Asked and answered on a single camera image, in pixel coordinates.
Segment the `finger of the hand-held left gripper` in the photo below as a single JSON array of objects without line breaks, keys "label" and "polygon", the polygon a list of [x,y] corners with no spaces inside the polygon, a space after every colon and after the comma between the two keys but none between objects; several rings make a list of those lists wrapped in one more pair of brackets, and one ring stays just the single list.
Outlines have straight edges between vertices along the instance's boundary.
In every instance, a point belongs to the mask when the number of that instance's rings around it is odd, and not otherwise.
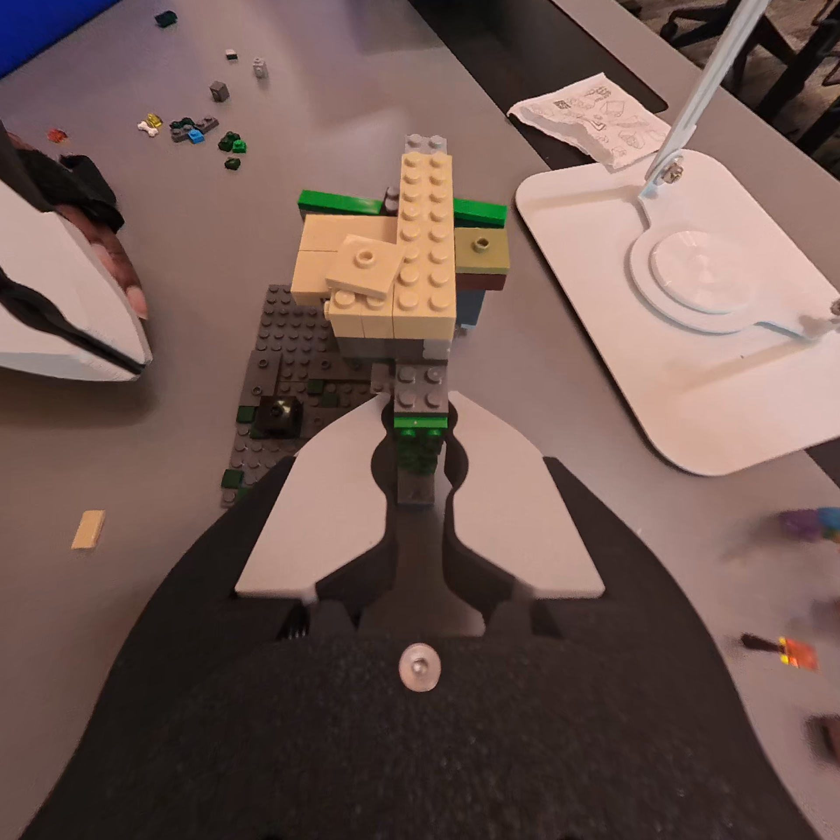
[{"label": "finger of the hand-held left gripper", "polygon": [[[67,282],[117,282],[81,232],[56,212],[40,212],[7,185],[1,185],[1,296],[3,282],[44,292]],[[152,361],[141,327],[141,371]]]},{"label": "finger of the hand-held left gripper", "polygon": [[67,282],[58,301],[2,283],[2,367],[79,382],[141,375],[141,325],[115,282]]}]

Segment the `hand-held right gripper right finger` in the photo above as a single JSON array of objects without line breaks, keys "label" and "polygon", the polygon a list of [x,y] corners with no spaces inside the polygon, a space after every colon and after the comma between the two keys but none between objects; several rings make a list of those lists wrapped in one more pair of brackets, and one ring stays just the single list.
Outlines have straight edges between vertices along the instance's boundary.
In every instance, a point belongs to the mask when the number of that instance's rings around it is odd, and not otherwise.
[{"label": "hand-held right gripper right finger", "polygon": [[460,392],[448,397],[444,582],[487,636],[561,636],[554,607],[601,597],[602,577],[538,448]]}]

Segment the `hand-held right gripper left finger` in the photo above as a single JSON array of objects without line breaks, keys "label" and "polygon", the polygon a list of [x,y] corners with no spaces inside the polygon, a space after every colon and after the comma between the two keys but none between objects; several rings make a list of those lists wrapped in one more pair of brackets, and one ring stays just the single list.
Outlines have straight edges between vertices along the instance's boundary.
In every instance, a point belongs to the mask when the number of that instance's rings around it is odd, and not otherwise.
[{"label": "hand-held right gripper left finger", "polygon": [[378,395],[305,444],[234,588],[245,599],[341,604],[355,628],[396,580],[392,458]]}]

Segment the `tan tile brick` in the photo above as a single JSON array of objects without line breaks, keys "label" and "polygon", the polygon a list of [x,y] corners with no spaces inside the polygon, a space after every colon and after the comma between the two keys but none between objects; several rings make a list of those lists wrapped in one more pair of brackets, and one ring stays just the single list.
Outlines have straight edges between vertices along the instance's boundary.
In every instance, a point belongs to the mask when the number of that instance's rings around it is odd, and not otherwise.
[{"label": "tan tile brick", "polygon": [[76,533],[70,545],[74,551],[91,551],[98,546],[106,512],[90,509],[81,514]]}]

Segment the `tan square single-stud plate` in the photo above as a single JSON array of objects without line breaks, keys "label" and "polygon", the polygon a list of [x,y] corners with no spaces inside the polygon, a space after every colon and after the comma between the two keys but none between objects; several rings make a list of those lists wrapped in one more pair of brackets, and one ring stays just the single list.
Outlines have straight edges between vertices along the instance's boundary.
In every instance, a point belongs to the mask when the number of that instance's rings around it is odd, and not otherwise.
[{"label": "tan square single-stud plate", "polygon": [[406,247],[349,234],[328,264],[328,289],[383,301],[401,268]]}]

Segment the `grey tan toy brick build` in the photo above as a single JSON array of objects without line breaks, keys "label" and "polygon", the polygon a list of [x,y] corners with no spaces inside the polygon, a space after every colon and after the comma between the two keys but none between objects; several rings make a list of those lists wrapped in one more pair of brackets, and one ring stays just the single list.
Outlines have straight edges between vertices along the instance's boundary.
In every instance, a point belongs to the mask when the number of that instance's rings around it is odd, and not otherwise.
[{"label": "grey tan toy brick build", "polygon": [[[392,401],[397,501],[432,503],[453,341],[476,326],[486,292],[503,289],[510,270],[507,206],[454,197],[453,173],[444,137],[412,133],[382,199],[301,191],[297,257],[290,282],[270,285],[262,305],[222,508],[379,394]],[[347,235],[406,247],[383,301],[328,289],[326,269]]]}]

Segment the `grey desk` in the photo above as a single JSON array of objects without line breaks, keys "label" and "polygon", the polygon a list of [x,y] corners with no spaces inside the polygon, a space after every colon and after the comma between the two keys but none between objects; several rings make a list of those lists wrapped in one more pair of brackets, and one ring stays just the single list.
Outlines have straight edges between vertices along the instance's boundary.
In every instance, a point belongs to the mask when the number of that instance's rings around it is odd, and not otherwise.
[{"label": "grey desk", "polygon": [[[161,29],[166,9],[177,23]],[[219,126],[196,145],[150,139],[137,130],[149,112]],[[3,80],[2,120],[46,152],[46,131],[67,131],[61,150],[112,184],[154,352],[126,385],[2,371],[2,838],[19,838],[146,603],[223,514],[259,304],[291,273],[300,189],[380,195],[409,132],[448,139],[461,196],[508,202],[543,162],[408,2],[123,2]],[[217,147],[228,131],[247,143],[236,171]],[[457,341],[453,387],[560,460],[667,566],[724,647],[776,772],[838,838],[838,768],[802,726],[838,713],[837,550],[766,521],[836,505],[835,481],[803,453],[715,479],[666,464],[511,224],[513,277]],[[98,546],[71,550],[90,509],[106,512]],[[742,634],[810,644],[820,670]]]}]

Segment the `white desk lamp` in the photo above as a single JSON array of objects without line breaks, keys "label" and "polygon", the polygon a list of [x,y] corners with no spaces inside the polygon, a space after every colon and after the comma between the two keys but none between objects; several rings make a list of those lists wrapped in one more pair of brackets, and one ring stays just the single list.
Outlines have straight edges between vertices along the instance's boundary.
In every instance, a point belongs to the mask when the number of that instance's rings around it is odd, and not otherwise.
[{"label": "white desk lamp", "polygon": [[725,476],[839,433],[837,290],[690,140],[768,2],[745,2],[656,154],[546,172],[518,211],[644,433]]}]

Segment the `scattered small loose bricks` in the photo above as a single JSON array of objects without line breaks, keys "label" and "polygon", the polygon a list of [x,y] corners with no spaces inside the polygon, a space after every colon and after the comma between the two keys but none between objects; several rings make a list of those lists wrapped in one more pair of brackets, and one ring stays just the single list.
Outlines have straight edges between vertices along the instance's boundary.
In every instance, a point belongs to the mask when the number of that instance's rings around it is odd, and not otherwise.
[{"label": "scattered small loose bricks", "polygon": [[[158,28],[169,28],[177,23],[177,15],[174,10],[166,9],[155,15],[154,21]],[[233,49],[226,49],[225,58],[228,62],[237,61],[238,53]],[[265,58],[261,56],[255,57],[252,67],[255,78],[258,81],[265,81],[268,78],[268,67]],[[209,87],[209,90],[212,100],[215,103],[224,103],[229,99],[229,89],[222,81],[214,81]],[[214,131],[218,126],[219,121],[213,114],[206,115],[199,120],[183,117],[166,125],[158,115],[149,112],[144,120],[137,123],[136,128],[150,139],[157,137],[163,129],[167,129],[174,143],[188,141],[190,144],[196,145],[204,143],[207,134]],[[48,136],[50,141],[57,143],[67,139],[67,135],[57,129],[52,129],[48,132]],[[227,154],[224,167],[227,170],[235,172],[241,165],[241,160],[238,157],[247,151],[247,143],[241,138],[239,133],[228,131],[217,143],[217,147],[220,151]],[[59,161],[71,170],[81,165],[81,157],[79,155],[61,155]]]}]

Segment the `toy torch piece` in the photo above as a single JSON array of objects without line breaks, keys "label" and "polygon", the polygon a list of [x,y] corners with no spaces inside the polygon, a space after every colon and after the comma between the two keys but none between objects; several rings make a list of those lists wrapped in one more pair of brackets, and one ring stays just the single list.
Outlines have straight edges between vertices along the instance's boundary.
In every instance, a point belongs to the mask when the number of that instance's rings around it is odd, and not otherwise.
[{"label": "toy torch piece", "polygon": [[810,644],[789,637],[772,640],[751,633],[742,634],[739,641],[748,650],[778,655],[785,665],[814,673],[820,670],[816,649]]}]

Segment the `teal purple toy figure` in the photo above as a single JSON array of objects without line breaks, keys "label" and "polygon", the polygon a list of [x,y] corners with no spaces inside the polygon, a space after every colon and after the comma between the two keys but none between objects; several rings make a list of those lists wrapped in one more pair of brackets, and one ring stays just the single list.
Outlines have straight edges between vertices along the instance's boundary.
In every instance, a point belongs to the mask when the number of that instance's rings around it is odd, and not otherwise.
[{"label": "teal purple toy figure", "polygon": [[782,531],[793,539],[809,543],[827,540],[839,544],[839,507],[782,511],[778,521]]}]

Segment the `brown toy brick piece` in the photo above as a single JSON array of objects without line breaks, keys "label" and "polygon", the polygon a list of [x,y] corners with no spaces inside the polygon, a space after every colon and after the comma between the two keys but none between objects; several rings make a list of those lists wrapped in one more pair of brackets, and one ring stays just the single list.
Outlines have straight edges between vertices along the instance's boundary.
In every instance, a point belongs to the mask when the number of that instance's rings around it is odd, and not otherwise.
[{"label": "brown toy brick piece", "polygon": [[805,734],[819,760],[839,766],[839,714],[808,717],[805,721]]}]

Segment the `black office chair base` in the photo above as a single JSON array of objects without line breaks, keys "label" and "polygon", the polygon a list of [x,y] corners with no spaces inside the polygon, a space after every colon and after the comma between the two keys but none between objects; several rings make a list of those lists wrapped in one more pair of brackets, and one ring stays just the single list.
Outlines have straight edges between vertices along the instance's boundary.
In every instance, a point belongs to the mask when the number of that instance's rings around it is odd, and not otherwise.
[{"label": "black office chair base", "polygon": [[[663,2],[649,25],[704,67],[742,2]],[[771,2],[723,86],[806,152],[838,120],[838,2]]]}]

